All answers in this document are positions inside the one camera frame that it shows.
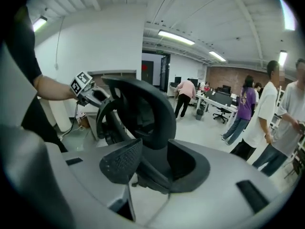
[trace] brick wall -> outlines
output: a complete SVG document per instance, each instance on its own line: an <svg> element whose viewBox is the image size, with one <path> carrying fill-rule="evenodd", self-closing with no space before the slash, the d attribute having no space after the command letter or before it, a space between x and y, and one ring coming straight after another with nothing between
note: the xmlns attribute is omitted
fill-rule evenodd
<svg viewBox="0 0 305 229"><path fill-rule="evenodd" d="M260 82L263 87L268 83L268 75L264 72L254 70L232 68L232 67L207 67L206 81L210 82L211 88L222 87L223 85L231 86L231 91L234 94L239 94L244 84L247 75L251 75L255 82ZM282 83L282 88L291 81L286 79Z"/></svg>

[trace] hair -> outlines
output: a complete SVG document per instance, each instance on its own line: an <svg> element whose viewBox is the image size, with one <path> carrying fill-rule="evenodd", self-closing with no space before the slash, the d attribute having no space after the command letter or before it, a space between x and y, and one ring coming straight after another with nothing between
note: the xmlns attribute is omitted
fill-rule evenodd
<svg viewBox="0 0 305 229"><path fill-rule="evenodd" d="M305 63L305 59L299 58L295 63L296 68L299 66L299 63Z"/></svg>
<svg viewBox="0 0 305 229"><path fill-rule="evenodd" d="M267 74L269 79L271 79L271 74L276 70L276 68L280 67L278 61L271 60L267 65Z"/></svg>
<svg viewBox="0 0 305 229"><path fill-rule="evenodd" d="M253 87L253 82L254 82L253 77L251 75L247 75L246 79L244 80L242 95L247 90L247 88L249 88L249 87L252 88Z"/></svg>
<svg viewBox="0 0 305 229"><path fill-rule="evenodd" d="M259 82L257 82L257 83L255 84L254 88L258 88L258 87L262 88L263 86L262 86L262 84L260 84Z"/></svg>

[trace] woman in purple t-shirt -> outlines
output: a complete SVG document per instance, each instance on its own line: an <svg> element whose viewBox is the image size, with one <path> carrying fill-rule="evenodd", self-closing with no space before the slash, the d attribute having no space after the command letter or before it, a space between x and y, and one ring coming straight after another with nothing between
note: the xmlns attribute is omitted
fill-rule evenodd
<svg viewBox="0 0 305 229"><path fill-rule="evenodd" d="M226 140L231 136L231 138L226 142L227 145L231 145L239 137L241 132L247 127L251 116L254 113L256 96L253 85L253 77L248 75L244 80L244 85L239 96L236 120L227 133L222 137L222 140Z"/></svg>

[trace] dark door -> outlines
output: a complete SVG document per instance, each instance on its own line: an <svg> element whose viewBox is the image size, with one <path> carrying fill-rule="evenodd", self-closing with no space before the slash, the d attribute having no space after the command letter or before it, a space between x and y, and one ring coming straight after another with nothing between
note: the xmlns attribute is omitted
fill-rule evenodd
<svg viewBox="0 0 305 229"><path fill-rule="evenodd" d="M142 60L142 81L146 81L149 84L153 84L153 61Z"/></svg>
<svg viewBox="0 0 305 229"><path fill-rule="evenodd" d="M161 59L161 75L160 75L160 90L167 92L168 88L168 75L169 75L169 56Z"/></svg>

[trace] pink shirt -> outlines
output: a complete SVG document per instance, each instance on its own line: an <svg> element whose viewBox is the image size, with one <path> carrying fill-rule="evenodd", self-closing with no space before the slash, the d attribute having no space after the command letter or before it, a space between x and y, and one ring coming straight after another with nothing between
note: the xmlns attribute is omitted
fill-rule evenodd
<svg viewBox="0 0 305 229"><path fill-rule="evenodd" d="M195 96L196 96L195 86L191 81L186 80L186 81L181 82L177 86L176 91L178 89L180 89L179 95L184 94L184 95L187 95L190 98L195 98Z"/></svg>

